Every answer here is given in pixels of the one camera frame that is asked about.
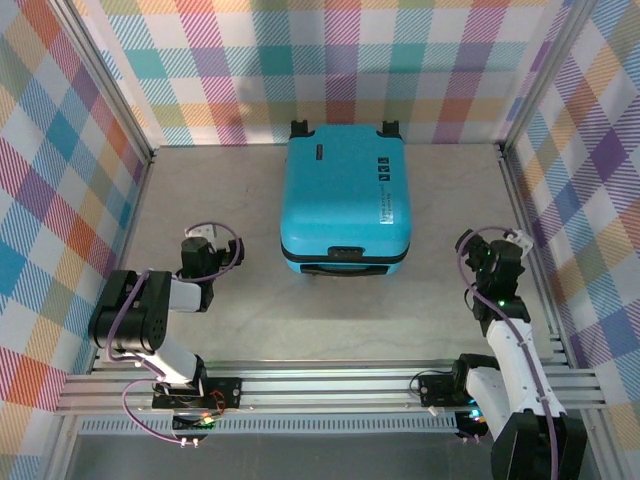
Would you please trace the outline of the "teal hard-shell suitcase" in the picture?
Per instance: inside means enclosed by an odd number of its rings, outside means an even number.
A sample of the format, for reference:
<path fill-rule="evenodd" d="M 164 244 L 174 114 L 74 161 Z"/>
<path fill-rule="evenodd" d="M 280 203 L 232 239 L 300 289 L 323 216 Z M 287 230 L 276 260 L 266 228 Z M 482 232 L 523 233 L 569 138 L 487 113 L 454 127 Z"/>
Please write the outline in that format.
<path fill-rule="evenodd" d="M 411 242 L 405 144 L 397 121 L 292 121 L 280 245 L 289 268 L 336 277 L 395 273 Z"/>

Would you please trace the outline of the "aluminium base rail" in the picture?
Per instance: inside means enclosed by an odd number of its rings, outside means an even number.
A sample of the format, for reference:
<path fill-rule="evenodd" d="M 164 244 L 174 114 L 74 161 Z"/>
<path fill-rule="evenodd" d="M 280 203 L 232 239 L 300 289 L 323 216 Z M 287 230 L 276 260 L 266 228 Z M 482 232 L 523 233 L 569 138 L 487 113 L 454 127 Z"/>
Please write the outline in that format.
<path fill-rule="evenodd" d="M 242 413 L 391 413 L 421 408 L 414 375 L 440 370 L 428 363 L 221 362 L 212 377 L 242 379 Z M 121 392 L 147 374 L 99 361 L 90 373 L 70 376 L 57 412 L 108 414 L 121 409 Z"/>

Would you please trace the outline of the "right aluminium side rail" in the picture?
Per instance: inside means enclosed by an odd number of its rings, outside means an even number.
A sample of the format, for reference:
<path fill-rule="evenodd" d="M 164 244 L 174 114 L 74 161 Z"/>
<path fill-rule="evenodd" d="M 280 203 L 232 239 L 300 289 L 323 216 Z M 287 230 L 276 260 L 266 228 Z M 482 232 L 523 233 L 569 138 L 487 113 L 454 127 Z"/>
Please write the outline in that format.
<path fill-rule="evenodd" d="M 498 142 L 494 147 L 517 228 L 534 237 L 533 224 L 529 218 L 526 202 L 515 172 L 515 167 L 518 164 L 517 154 L 509 150 L 504 142 Z M 532 250 L 526 256 L 525 264 L 532 277 L 538 300 L 542 305 L 546 333 L 553 344 L 560 344 L 560 352 L 564 355 L 562 364 L 568 368 L 577 368 L 579 364 L 571 342 L 566 336 L 560 317 L 560 310 L 546 275 L 542 251 L 537 241 L 534 241 Z"/>

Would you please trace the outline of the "right aluminium frame post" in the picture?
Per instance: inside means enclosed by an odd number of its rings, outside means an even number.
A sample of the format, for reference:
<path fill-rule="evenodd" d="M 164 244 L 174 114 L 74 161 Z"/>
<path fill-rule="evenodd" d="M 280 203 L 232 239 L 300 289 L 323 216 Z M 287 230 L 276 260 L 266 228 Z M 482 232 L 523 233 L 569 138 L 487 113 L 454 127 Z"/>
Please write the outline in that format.
<path fill-rule="evenodd" d="M 534 33 L 530 52 L 523 58 L 522 79 L 516 85 L 513 102 L 497 137 L 504 157 L 516 145 L 531 123 L 560 68 L 577 41 L 599 0 L 550 0 Z"/>

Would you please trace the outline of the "left controller board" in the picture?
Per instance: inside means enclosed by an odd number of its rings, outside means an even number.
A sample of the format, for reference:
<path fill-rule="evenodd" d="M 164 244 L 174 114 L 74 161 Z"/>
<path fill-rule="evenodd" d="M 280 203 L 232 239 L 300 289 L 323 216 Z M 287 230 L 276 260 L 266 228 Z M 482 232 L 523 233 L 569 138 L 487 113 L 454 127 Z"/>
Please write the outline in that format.
<path fill-rule="evenodd" d="M 221 418 L 219 412 L 179 412 L 172 416 L 171 431 L 174 436 L 189 435 L 196 431 L 209 431 L 216 428 Z"/>

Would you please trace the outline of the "aluminium frame post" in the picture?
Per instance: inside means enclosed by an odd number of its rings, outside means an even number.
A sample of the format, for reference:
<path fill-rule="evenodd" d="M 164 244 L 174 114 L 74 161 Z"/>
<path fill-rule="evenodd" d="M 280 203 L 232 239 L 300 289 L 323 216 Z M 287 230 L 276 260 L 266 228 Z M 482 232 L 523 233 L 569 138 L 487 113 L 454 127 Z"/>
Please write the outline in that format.
<path fill-rule="evenodd" d="M 577 41 L 599 0 L 550 0 L 534 33 L 530 52 L 523 58 L 522 79 L 516 85 L 513 102 L 497 137 L 504 157 L 516 145 L 531 123 L 560 68 Z"/>
<path fill-rule="evenodd" d="M 62 28 L 70 37 L 71 43 L 96 83 L 98 90 L 105 97 L 115 117 L 123 125 L 127 138 L 135 146 L 137 152 L 143 156 L 146 163 L 153 164 L 157 148 L 152 146 L 144 134 L 73 0 L 47 0 L 47 2 Z"/>

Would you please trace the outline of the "left aluminium frame post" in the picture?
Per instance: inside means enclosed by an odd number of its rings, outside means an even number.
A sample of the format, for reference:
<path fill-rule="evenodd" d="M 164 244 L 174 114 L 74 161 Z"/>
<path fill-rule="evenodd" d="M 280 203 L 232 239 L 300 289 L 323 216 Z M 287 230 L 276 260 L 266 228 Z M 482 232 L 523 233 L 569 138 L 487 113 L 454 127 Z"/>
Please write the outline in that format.
<path fill-rule="evenodd" d="M 70 37 L 71 43 L 96 83 L 98 90 L 105 97 L 115 117 L 123 125 L 127 138 L 135 146 L 137 152 L 143 156 L 146 163 L 153 164 L 157 148 L 152 146 L 144 134 L 73 0 L 47 0 L 47 2 L 62 28 Z"/>

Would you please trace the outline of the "controller board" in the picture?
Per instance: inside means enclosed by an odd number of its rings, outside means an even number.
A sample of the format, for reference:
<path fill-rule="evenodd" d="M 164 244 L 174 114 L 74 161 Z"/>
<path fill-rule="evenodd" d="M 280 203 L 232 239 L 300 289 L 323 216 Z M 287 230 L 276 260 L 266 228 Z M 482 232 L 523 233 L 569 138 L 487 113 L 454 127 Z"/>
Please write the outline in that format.
<path fill-rule="evenodd" d="M 457 425 L 456 435 L 460 438 L 483 437 L 489 432 L 489 427 L 482 411 L 477 407 L 472 407 L 468 411 L 458 411 L 455 413 Z"/>
<path fill-rule="evenodd" d="M 216 428 L 221 418 L 219 412 L 179 412 L 172 416 L 171 431 L 174 436 L 189 435 L 196 431 L 209 431 Z"/>

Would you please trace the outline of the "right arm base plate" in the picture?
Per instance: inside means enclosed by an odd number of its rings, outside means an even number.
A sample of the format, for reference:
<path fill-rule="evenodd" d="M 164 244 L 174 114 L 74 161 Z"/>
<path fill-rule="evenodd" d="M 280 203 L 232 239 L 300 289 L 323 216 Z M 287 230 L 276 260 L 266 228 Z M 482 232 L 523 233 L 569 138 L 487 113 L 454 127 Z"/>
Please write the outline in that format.
<path fill-rule="evenodd" d="M 423 407 L 462 407 L 472 402 L 451 373 L 419 376 L 418 393 Z"/>

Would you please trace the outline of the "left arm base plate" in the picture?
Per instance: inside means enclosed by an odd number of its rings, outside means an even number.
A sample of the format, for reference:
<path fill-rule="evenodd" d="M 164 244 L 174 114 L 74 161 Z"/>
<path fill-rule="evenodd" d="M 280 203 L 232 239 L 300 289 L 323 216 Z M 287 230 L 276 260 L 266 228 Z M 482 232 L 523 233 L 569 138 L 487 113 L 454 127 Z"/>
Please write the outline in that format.
<path fill-rule="evenodd" d="M 242 395 L 239 377 L 214 377 L 200 380 L 199 384 L 155 383 L 153 409 L 237 409 Z"/>

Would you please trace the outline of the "right controller board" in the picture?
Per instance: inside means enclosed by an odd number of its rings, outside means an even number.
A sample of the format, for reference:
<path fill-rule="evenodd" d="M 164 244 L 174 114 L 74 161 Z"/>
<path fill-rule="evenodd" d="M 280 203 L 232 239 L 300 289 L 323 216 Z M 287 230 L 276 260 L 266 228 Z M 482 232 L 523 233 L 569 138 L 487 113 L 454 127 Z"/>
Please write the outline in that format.
<path fill-rule="evenodd" d="M 458 411 L 455 413 L 457 425 L 456 435 L 460 438 L 483 437 L 489 432 L 489 427 L 482 411 L 477 407 L 472 407 L 468 411 Z"/>

